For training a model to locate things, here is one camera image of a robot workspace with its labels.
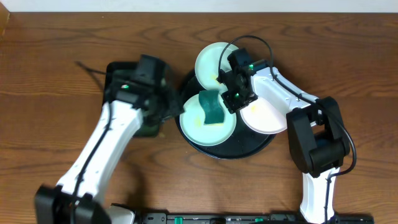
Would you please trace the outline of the green yellow sponge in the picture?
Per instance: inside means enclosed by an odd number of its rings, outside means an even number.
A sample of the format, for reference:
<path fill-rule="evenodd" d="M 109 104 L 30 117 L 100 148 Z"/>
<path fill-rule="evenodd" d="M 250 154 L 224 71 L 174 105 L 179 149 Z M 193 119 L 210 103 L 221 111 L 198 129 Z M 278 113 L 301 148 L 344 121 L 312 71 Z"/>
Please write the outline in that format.
<path fill-rule="evenodd" d="M 224 110 L 219 102 L 218 90 L 203 90 L 198 94 L 199 104 L 205 113 L 204 125 L 224 122 Z"/>

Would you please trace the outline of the black round tray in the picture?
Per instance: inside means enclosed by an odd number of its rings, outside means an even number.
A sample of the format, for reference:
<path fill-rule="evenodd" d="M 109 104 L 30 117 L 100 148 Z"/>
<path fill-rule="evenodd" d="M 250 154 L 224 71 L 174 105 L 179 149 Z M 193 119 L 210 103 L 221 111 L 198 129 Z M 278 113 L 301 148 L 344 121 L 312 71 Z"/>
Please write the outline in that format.
<path fill-rule="evenodd" d="M 192 96 L 199 94 L 204 88 L 198 82 L 195 71 L 192 70 L 184 78 L 179 88 L 180 96 L 185 102 Z M 219 97 L 220 105 L 223 104 L 223 99 Z M 217 159 L 241 159 L 251 156 L 264 149 L 273 139 L 273 134 L 261 134 L 253 131 L 243 121 L 239 112 L 234 113 L 237 118 L 236 127 L 232 135 L 221 144 L 215 146 L 201 146 L 189 140 L 180 127 L 180 122 L 177 121 L 180 115 L 175 119 L 178 130 L 184 139 L 198 151 Z"/>

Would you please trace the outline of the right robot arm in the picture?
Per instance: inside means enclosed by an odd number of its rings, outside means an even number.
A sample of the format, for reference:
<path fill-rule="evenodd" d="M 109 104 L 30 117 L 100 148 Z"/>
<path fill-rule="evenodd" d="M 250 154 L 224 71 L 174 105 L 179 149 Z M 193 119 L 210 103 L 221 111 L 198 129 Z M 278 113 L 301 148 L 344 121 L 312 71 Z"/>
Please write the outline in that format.
<path fill-rule="evenodd" d="M 319 99 L 283 77 L 271 62 L 228 61 L 229 71 L 218 70 L 217 81 L 227 87 L 222 99 L 230 112 L 243 111 L 260 100 L 285 117 L 290 155 L 303 174 L 300 212 L 308 223 L 329 223 L 335 215 L 335 179 L 343 160 L 356 149 L 335 99 Z"/>

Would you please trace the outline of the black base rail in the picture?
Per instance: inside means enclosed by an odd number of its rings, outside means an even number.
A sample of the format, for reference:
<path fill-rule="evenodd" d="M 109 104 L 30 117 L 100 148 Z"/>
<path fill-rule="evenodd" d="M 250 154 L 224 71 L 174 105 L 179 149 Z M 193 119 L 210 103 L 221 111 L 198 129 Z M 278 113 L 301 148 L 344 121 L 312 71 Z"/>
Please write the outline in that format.
<path fill-rule="evenodd" d="M 138 224 L 260 224 L 307 223 L 300 215 L 277 213 L 270 215 L 171 215 L 166 213 L 142 213 L 134 223 Z"/>

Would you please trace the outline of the black rectangular tray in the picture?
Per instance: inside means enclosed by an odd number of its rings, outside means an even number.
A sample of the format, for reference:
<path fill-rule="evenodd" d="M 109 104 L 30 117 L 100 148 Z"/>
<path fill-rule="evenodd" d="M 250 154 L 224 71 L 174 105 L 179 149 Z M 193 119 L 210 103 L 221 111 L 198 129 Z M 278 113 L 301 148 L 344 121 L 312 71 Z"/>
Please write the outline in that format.
<path fill-rule="evenodd" d="M 111 62 L 106 67 L 105 72 L 105 82 L 104 82 L 104 91 L 108 89 L 110 86 L 113 73 L 116 70 L 135 70 L 137 67 L 137 62 Z M 141 128 L 134 134 L 134 137 L 137 138 L 154 138 L 160 132 L 160 125 L 156 124 L 154 126 L 148 126 L 143 124 Z"/>

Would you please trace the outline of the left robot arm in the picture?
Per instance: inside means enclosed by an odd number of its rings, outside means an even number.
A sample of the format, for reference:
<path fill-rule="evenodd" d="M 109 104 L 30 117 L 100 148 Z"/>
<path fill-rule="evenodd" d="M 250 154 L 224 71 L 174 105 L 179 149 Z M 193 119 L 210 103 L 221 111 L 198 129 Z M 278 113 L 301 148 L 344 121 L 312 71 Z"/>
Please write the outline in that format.
<path fill-rule="evenodd" d="M 37 223 L 134 223 L 124 205 L 102 206 L 110 178 L 127 144 L 144 126 L 159 126 L 182 113 L 167 72 L 116 70 L 107 74 L 98 123 L 78 159 L 53 188 L 40 186 Z"/>

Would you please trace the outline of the mint plate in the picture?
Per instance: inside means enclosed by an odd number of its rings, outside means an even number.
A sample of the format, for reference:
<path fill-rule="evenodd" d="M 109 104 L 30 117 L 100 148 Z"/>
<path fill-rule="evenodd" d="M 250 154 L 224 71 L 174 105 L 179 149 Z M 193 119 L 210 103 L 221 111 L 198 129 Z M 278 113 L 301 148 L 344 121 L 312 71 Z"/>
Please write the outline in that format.
<path fill-rule="evenodd" d="M 199 54 L 195 62 L 195 75 L 200 85 L 206 90 L 218 90 L 220 94 L 228 89 L 218 78 L 218 64 L 220 55 L 227 42 L 216 42 L 206 46 Z"/>
<path fill-rule="evenodd" d="M 205 124 L 205 112 L 200 106 L 199 94 L 189 98 L 183 108 L 185 112 L 177 121 L 184 135 L 191 142 L 201 146 L 215 146 L 225 142 L 234 132 L 237 118 L 230 114 L 225 105 L 221 106 L 224 111 L 224 121 L 218 124 Z"/>

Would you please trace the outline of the white pink plate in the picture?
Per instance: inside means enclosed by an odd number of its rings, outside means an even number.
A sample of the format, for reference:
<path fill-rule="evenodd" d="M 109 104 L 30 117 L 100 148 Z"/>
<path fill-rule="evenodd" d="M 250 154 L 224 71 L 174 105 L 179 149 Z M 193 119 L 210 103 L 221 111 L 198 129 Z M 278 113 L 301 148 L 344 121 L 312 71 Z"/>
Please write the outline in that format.
<path fill-rule="evenodd" d="M 287 129 L 286 118 L 267 100 L 259 97 L 240 110 L 244 123 L 261 134 L 277 134 Z"/>

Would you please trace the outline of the mint plate top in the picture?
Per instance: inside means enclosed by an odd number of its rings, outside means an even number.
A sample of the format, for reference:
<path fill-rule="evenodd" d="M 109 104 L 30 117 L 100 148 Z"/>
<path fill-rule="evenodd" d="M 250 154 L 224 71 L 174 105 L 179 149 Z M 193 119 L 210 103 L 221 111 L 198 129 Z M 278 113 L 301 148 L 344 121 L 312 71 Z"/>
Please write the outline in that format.
<path fill-rule="evenodd" d="M 200 85 L 206 90 L 218 90 L 220 94 L 228 89 L 218 78 L 218 64 L 220 55 L 227 42 L 216 42 L 206 46 L 199 54 L 195 62 L 195 75 Z"/>

